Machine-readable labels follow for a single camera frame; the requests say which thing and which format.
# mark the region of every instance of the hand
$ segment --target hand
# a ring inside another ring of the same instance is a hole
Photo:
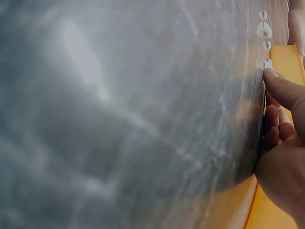
[[[288,44],[296,43],[299,53],[304,57],[305,44],[305,10],[291,9],[288,13],[289,39]]]
[[[256,177],[266,195],[305,228],[305,86],[264,71],[264,137]],[[294,126],[283,107],[292,112]]]

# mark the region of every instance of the fingernail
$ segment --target fingernail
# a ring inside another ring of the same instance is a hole
[[[301,54],[301,56],[304,57],[304,56],[305,56],[305,50],[304,50],[304,48],[303,48],[303,47],[300,47],[300,48],[298,48],[298,50],[299,50],[299,53]]]
[[[266,68],[264,71],[264,74],[271,76],[271,77],[279,77],[278,74],[270,68]]]

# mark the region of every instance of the yellow tray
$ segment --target yellow tray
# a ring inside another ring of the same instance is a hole
[[[274,46],[270,52],[273,68],[286,79],[305,85],[302,57],[295,45]],[[286,113],[292,122],[291,113]],[[258,185],[245,229],[297,229],[294,220],[279,209]]]

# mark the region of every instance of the finger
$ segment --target finger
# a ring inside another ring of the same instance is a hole
[[[293,36],[289,35],[287,44],[290,44],[290,45],[295,44],[295,40],[294,40]]]
[[[268,91],[266,91],[266,106],[269,105],[275,105],[277,107],[277,109],[280,109],[282,106],[279,104],[278,101],[276,101],[270,94]]]
[[[265,69],[263,77],[269,94],[278,101],[280,105],[290,111],[298,99],[305,95],[304,86],[280,78],[279,75],[271,69]]]
[[[290,120],[284,111],[283,107],[266,91],[266,105],[274,105],[276,106],[278,110],[278,115],[279,115],[279,126],[289,123]]]
[[[285,123],[279,127],[280,138],[286,141],[287,138],[295,133],[295,128],[291,123]]]
[[[281,128],[283,125],[287,123],[290,123],[290,120],[282,106],[278,110],[278,116],[279,116],[279,124],[278,124],[279,128]]]
[[[296,37],[295,44],[296,44],[296,47],[297,47],[300,55],[302,57],[304,57],[305,56],[305,51],[304,51],[304,40],[303,40],[302,34],[300,34],[300,36]]]
[[[264,133],[269,132],[269,130],[274,126],[278,127],[278,125],[279,115],[276,106],[274,106],[273,104],[267,106],[264,115]]]
[[[289,27],[289,39],[288,44],[296,44],[296,47],[302,57],[305,56],[304,51],[304,39],[302,33],[302,26],[297,23],[299,20],[297,18],[292,18],[288,20]]]
[[[263,155],[264,155],[264,153],[271,150],[273,147],[276,147],[279,139],[280,139],[279,130],[276,126],[274,126],[270,129],[270,131],[262,139],[261,148],[262,148]]]

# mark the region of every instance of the small white object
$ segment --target small white object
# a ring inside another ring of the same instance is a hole
[[[261,16],[261,19],[262,19],[263,21],[266,21],[266,20],[267,20],[267,17],[268,17],[267,12],[264,11],[264,10],[261,10],[261,11],[259,12],[259,16]]]
[[[270,68],[270,69],[274,70],[273,69],[273,62],[272,62],[271,59],[264,60],[264,69],[266,69],[266,68]]]
[[[264,48],[267,52],[270,52],[270,50],[271,50],[271,42],[270,41],[264,41],[263,46],[264,46]]]
[[[257,34],[261,38],[272,38],[272,29],[267,22],[263,21],[257,27]]]

